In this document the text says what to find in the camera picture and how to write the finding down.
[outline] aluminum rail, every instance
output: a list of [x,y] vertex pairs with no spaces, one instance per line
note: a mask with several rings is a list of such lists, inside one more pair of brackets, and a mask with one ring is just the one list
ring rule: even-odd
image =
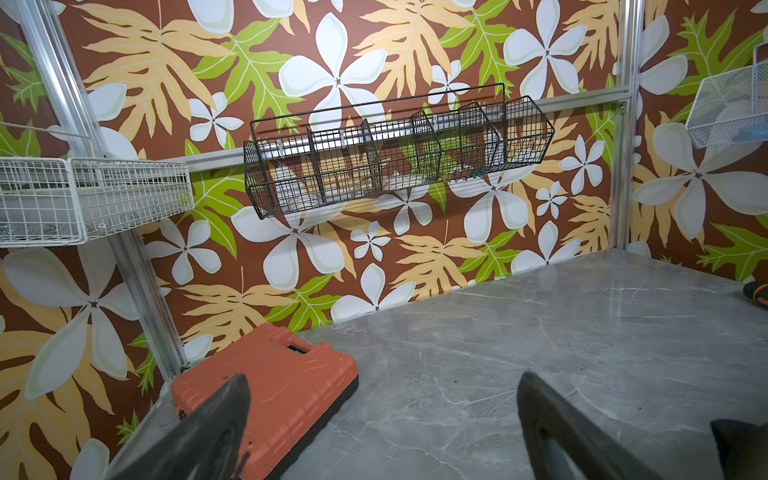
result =
[[[69,141],[72,151],[78,157],[106,157],[106,143],[53,2],[17,0],[16,7],[54,114],[65,131],[76,134]],[[187,358],[144,242],[136,229],[108,238],[163,380],[170,382]]]
[[[562,95],[554,98],[544,98],[536,101],[536,105],[544,113],[553,113],[556,111],[571,110],[573,108],[589,107],[591,105],[601,104],[614,104],[618,102],[626,102],[631,99],[630,87],[614,87],[604,88],[595,91],[586,91],[577,94]],[[500,112],[486,111],[488,119],[491,122],[497,121],[501,114]],[[386,130],[381,132],[382,126],[377,125],[377,132],[373,134],[374,141],[381,141],[386,138],[401,137],[409,134],[410,129],[407,126],[408,122],[404,120],[393,121],[386,127]],[[433,127],[440,131],[443,128],[451,127],[449,122],[441,124],[439,121],[433,123]],[[338,148],[343,141],[344,144],[350,145],[359,143],[356,137],[345,137],[342,140],[340,134],[331,134],[328,131],[322,131],[323,140],[320,142],[319,149]],[[266,145],[260,145],[262,153],[265,157],[281,157],[285,154],[300,154],[309,151],[308,140],[302,139],[296,142],[280,142],[266,141]],[[240,165],[243,163],[243,148],[233,148],[231,150],[210,152],[205,154],[190,155],[188,157],[175,157],[168,158],[162,161],[168,162],[187,162],[190,173],[214,170],[218,168],[232,167],[234,165]]]
[[614,162],[611,172],[611,225],[608,246],[626,250],[631,222],[632,172],[634,138],[637,133],[637,95],[639,95],[640,59],[643,49],[641,33],[644,22],[644,0],[621,3],[619,28],[618,84],[628,88],[631,96],[617,111],[614,130]]

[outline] black object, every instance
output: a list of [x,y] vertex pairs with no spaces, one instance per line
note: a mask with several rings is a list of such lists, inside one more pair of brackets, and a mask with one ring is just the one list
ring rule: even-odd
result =
[[720,419],[711,426],[725,480],[768,478],[768,424]]
[[232,377],[199,409],[110,480],[229,480],[240,476],[238,462],[250,390],[242,374]]
[[315,439],[320,430],[324,429],[328,425],[328,421],[333,417],[341,408],[341,405],[349,400],[349,397],[357,390],[357,386],[360,384],[360,377],[356,376],[344,391],[339,395],[339,398],[334,401],[331,406],[326,410],[323,415],[317,419],[314,425],[304,434],[301,439],[290,449],[288,454],[280,460],[280,463],[275,465],[269,475],[264,480],[277,480],[285,471],[290,467],[298,458],[303,450],[310,446],[310,443]]
[[564,453],[590,480],[661,480],[533,372],[520,379],[518,413],[536,480],[573,480]]
[[744,285],[744,295],[754,303],[768,307],[768,283],[749,282]]
[[[343,108],[394,101],[414,105],[425,97]],[[360,125],[325,130],[314,125],[305,134],[262,139],[256,133],[260,122],[280,124],[310,113],[250,122],[254,141],[243,145],[245,188],[259,218],[539,164],[554,137],[554,127],[530,97],[482,107],[472,102],[443,113],[406,107],[394,114],[398,120],[364,119]]]

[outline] storage shelf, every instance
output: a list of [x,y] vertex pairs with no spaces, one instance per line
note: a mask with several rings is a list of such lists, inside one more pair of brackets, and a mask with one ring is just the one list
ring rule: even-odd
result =
[[696,148],[768,141],[768,62],[701,81],[685,128]]
[[192,206],[184,163],[0,157],[0,247],[78,245]]
[[246,192],[259,217],[538,164],[554,137],[554,127],[528,97],[408,113],[283,137],[259,138],[254,131],[256,140],[244,143],[243,156]]

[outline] aluminum upright post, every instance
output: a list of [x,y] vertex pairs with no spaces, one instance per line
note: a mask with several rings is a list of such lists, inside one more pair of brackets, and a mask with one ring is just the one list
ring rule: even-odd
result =
[[[53,2],[16,0],[16,8],[57,119],[66,131],[87,137],[69,137],[74,155],[106,157],[104,138]],[[144,244],[135,229],[109,239],[163,380],[170,382],[187,359]]]
[[641,33],[644,0],[622,0],[619,25],[617,84],[629,87],[630,97],[617,109],[614,130],[614,162],[611,178],[610,247],[626,250],[629,244],[630,202],[632,194],[632,154],[637,130],[637,96],[640,94]]

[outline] white mesh basket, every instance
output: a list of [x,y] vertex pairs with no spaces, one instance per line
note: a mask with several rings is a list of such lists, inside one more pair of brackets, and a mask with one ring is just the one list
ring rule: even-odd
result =
[[192,205],[185,163],[0,157],[0,247],[78,245]]
[[705,78],[685,124],[696,148],[768,140],[768,63]]

